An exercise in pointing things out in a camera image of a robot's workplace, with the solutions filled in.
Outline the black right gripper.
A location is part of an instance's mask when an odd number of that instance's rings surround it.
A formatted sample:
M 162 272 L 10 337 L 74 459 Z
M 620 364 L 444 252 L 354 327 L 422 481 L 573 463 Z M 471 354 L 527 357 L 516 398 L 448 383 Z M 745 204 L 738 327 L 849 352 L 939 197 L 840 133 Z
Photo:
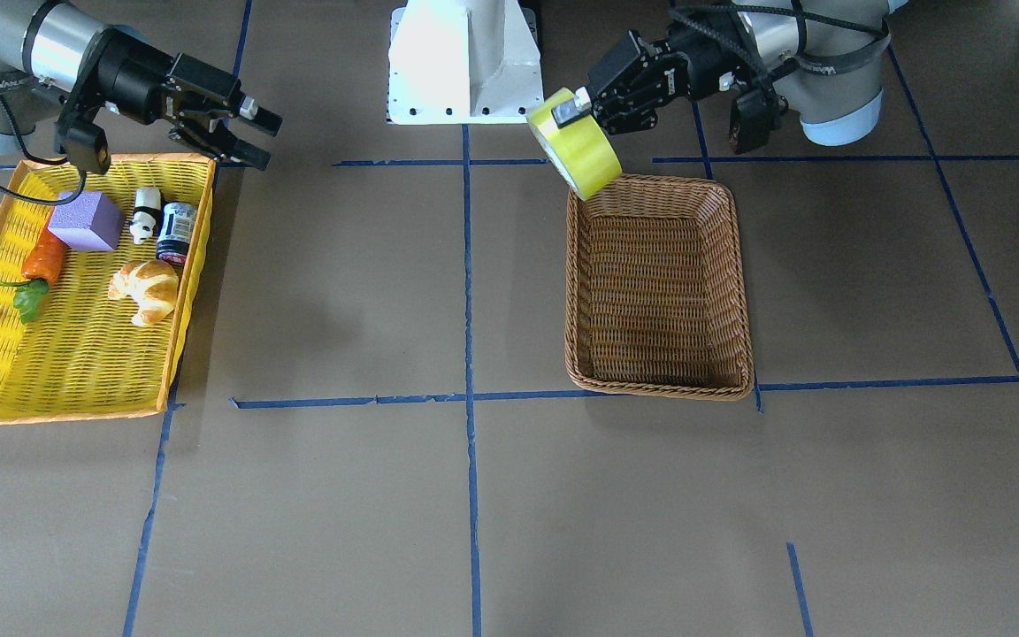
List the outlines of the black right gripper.
M 276 137 L 283 118 L 244 96 L 240 81 L 190 54 L 171 56 L 117 28 L 90 41 L 76 78 L 76 106 L 113 106 L 142 125 L 165 119 L 170 138 L 211 160 L 265 170 L 271 154 L 230 132 L 238 118 Z

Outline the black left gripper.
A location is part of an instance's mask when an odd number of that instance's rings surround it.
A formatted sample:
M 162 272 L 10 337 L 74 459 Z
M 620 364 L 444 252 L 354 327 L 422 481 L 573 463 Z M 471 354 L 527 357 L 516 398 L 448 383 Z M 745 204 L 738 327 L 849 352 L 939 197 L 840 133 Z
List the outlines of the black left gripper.
M 620 37 L 587 73 L 589 97 L 562 98 L 550 110 L 556 127 L 594 117 L 606 134 L 655 128 L 656 109 L 675 98 L 699 101 L 718 93 L 726 73 L 740 69 L 731 21 L 672 21 L 662 40 L 636 31 Z

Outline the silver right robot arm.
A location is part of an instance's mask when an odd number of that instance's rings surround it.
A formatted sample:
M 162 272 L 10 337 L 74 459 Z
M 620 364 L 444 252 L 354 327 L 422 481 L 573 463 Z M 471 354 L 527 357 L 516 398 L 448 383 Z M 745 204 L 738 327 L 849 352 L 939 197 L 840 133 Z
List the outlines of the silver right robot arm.
M 85 173 L 109 170 L 103 110 L 149 126 L 216 161 L 263 170 L 267 150 L 239 140 L 230 119 L 275 136 L 279 114 L 263 108 L 226 70 L 170 54 L 130 26 L 103 23 L 69 1 L 0 1 L 0 156 L 53 122 L 54 152 Z

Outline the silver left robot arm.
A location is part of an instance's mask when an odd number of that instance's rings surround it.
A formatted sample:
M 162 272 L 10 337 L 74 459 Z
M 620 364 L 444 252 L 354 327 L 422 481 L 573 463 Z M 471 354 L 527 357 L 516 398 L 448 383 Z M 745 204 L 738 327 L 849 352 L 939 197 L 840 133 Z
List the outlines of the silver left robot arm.
M 881 62 L 897 1 L 713 1 L 677 5 L 663 39 L 630 31 L 573 96 L 546 113 L 602 132 L 654 128 L 660 106 L 731 90 L 728 142 L 741 156 L 767 145 L 788 112 L 821 146 L 861 140 L 878 122 Z

